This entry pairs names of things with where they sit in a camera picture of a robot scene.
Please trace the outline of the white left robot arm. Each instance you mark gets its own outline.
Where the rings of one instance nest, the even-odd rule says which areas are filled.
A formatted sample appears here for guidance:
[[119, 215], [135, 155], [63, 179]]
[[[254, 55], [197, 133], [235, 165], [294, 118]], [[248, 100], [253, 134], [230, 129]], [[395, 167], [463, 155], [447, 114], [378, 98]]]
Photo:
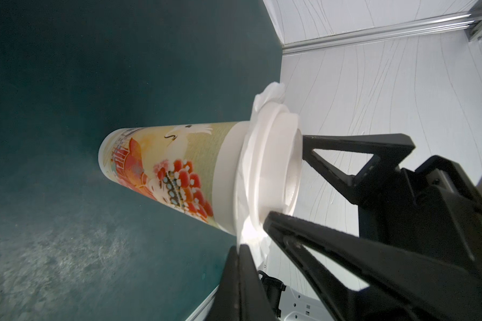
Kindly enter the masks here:
[[482, 320], [482, 274], [272, 212], [264, 229], [317, 294], [257, 272], [229, 251], [208, 320]]

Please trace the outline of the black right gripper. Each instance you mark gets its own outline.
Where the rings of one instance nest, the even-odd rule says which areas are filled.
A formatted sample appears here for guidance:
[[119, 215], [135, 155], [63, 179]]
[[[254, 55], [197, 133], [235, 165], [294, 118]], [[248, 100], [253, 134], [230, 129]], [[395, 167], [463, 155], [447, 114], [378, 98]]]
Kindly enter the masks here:
[[482, 279], [482, 196], [461, 166], [404, 134], [303, 136], [303, 160], [359, 208], [360, 237], [459, 266]]

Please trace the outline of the printed milk tea cup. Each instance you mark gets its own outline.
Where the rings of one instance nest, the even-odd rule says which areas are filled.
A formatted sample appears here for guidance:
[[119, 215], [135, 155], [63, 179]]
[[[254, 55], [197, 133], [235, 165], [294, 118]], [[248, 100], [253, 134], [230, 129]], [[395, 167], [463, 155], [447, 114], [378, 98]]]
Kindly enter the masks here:
[[234, 186], [249, 123], [120, 128], [101, 143], [109, 180], [234, 235]]

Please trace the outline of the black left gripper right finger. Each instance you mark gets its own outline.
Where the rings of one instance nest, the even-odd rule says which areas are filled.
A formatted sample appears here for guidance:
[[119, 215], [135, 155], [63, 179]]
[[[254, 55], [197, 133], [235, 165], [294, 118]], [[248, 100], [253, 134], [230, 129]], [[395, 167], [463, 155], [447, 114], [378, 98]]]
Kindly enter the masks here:
[[[277, 212], [264, 229], [335, 320], [482, 320], [482, 281], [463, 268]], [[310, 250], [368, 287], [346, 287]]]

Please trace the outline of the white plastic cup lid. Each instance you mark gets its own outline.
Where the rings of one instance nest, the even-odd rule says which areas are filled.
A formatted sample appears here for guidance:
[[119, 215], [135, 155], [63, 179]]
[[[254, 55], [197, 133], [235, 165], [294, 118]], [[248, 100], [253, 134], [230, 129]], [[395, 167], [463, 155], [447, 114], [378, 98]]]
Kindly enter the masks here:
[[293, 215], [295, 210], [303, 156], [299, 116], [283, 104], [265, 104], [250, 140], [254, 145], [249, 152], [249, 216], [261, 230], [270, 212]]

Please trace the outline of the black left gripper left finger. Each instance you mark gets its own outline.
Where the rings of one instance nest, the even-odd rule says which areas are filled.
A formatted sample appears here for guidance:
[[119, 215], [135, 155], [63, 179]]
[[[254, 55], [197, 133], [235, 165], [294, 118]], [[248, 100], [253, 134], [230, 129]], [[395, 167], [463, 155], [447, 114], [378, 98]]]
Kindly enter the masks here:
[[206, 320], [276, 320], [250, 248], [233, 246]]

